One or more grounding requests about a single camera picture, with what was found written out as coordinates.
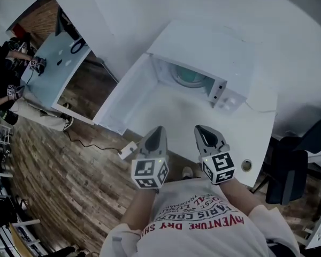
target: cable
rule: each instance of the cable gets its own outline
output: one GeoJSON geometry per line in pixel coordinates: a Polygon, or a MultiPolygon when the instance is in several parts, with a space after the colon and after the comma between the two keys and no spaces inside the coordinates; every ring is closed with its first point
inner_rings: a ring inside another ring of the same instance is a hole
{"type": "Polygon", "coordinates": [[[255,112],[259,112],[260,114],[266,114],[266,113],[268,113],[268,112],[276,112],[276,110],[263,110],[263,111],[261,111],[261,110],[256,110],[256,109],[254,109],[253,107],[251,107],[246,101],[245,101],[245,104],[246,104],[251,110],[253,110],[253,111],[255,111],[255,112]]]}
{"type": "Polygon", "coordinates": [[[28,83],[30,82],[30,80],[31,80],[31,78],[32,78],[32,76],[33,76],[33,72],[34,72],[34,69],[32,70],[31,76],[30,76],[30,78],[28,79],[28,81],[27,81],[26,84],[28,84],[28,83]]]}
{"type": "Polygon", "coordinates": [[[64,132],[68,135],[70,142],[80,142],[80,143],[81,143],[81,145],[83,145],[83,147],[85,147],[85,148],[89,148],[89,147],[97,147],[97,148],[98,148],[98,149],[100,149],[100,150],[115,149],[119,154],[121,154],[121,153],[122,153],[122,152],[121,152],[121,150],[120,150],[120,149],[117,149],[117,148],[111,148],[111,147],[109,147],[109,148],[101,148],[101,147],[98,147],[98,146],[97,146],[97,145],[95,145],[95,144],[91,144],[91,145],[87,145],[87,146],[85,146],[85,145],[82,143],[82,141],[81,141],[81,140],[79,140],[79,139],[72,140],[72,139],[71,139],[71,137],[70,137],[70,134],[69,134],[67,131],[64,131],[64,132]]]}

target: wooden floor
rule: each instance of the wooden floor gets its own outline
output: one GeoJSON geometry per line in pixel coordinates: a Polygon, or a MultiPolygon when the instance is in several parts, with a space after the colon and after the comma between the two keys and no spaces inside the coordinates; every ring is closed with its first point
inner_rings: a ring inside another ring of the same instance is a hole
{"type": "MultiPolygon", "coordinates": [[[[91,52],[87,58],[92,59],[92,56],[91,52]]],[[[93,119],[116,84],[99,63],[85,60],[71,78],[58,103],[63,105],[68,102],[73,111],[93,119]]]]}
{"type": "MultiPolygon", "coordinates": [[[[80,121],[74,122],[69,133],[72,139],[100,147],[121,149],[128,143],[100,126],[80,121]]],[[[189,162],[171,156],[170,163],[182,167],[189,162]]],[[[36,232],[51,251],[78,244],[99,252],[135,193],[130,163],[122,161],[115,150],[85,148],[70,142],[63,132],[22,117],[14,126],[9,165],[14,175],[13,192],[26,199],[29,214],[42,221],[36,232]]],[[[320,186],[320,181],[308,178],[302,199],[278,206],[295,232],[299,233],[314,216],[320,186]]],[[[263,202],[265,192],[266,188],[256,194],[263,202]]]]}

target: blue desk surface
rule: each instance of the blue desk surface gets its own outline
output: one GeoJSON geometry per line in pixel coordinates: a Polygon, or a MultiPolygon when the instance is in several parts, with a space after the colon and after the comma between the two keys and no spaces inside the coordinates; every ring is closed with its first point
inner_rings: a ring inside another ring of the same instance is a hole
{"type": "Polygon", "coordinates": [[[90,53],[90,48],[84,46],[76,54],[71,54],[71,47],[76,42],[77,40],[74,41],[66,32],[58,36],[54,33],[50,34],[35,54],[47,60],[44,73],[38,76],[36,71],[29,69],[29,64],[21,77],[24,82],[27,82],[32,75],[28,88],[47,108],[57,103],[71,77],[90,53]]]}

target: black shirt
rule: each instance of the black shirt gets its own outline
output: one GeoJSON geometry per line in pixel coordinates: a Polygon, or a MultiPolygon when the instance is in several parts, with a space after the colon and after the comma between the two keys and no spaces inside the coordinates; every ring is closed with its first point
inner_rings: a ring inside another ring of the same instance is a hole
{"type": "MultiPolygon", "coordinates": [[[[9,71],[5,67],[5,59],[9,53],[7,42],[0,46],[0,98],[7,96],[8,92],[13,87],[20,86],[20,79],[14,75],[13,71],[9,71]]],[[[14,104],[13,100],[10,100],[0,105],[0,110],[9,110],[14,104]]]]}

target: power strip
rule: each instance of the power strip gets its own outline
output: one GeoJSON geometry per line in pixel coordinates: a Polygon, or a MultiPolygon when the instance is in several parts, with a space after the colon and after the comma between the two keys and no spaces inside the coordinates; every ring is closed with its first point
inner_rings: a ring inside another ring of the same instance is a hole
{"type": "Polygon", "coordinates": [[[118,154],[119,157],[124,160],[126,159],[130,154],[132,154],[136,149],[137,149],[137,145],[135,142],[130,142],[126,147],[124,147],[121,150],[121,154],[118,154]]]}

